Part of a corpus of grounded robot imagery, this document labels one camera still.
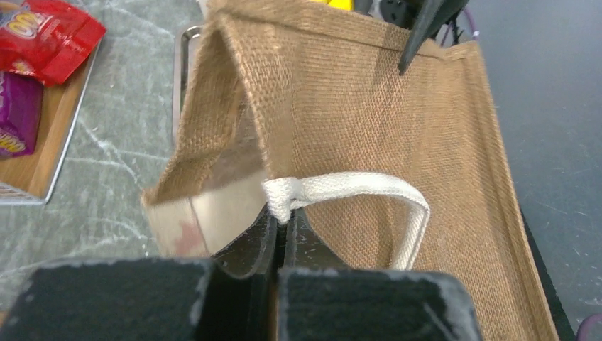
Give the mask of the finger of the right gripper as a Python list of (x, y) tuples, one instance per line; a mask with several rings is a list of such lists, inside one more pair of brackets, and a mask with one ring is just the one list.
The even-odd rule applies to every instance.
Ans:
[(456, 19), (468, 2), (469, 0), (408, 1), (417, 9), (417, 15), (398, 63), (400, 75), (404, 75), (409, 68), (422, 44), (436, 35), (442, 25)]

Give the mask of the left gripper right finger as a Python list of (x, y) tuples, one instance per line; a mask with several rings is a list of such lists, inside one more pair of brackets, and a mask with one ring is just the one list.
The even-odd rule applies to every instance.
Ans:
[(472, 298), (432, 271), (348, 267), (302, 210), (286, 227), (278, 271), (278, 340), (480, 340)]

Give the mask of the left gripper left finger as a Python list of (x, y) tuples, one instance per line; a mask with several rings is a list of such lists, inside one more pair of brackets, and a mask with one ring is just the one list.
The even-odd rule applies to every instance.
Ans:
[(2, 340), (267, 340), (278, 223), (266, 210), (209, 258), (61, 259), (40, 267)]

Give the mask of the brown burlap grocery bag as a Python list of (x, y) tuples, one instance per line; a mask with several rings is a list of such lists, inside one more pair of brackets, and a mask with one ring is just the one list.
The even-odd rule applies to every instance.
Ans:
[(302, 208), (360, 269), (441, 271), (485, 340), (556, 340), (477, 42), (425, 42), (314, 1), (210, 1), (175, 152), (145, 191), (163, 256)]

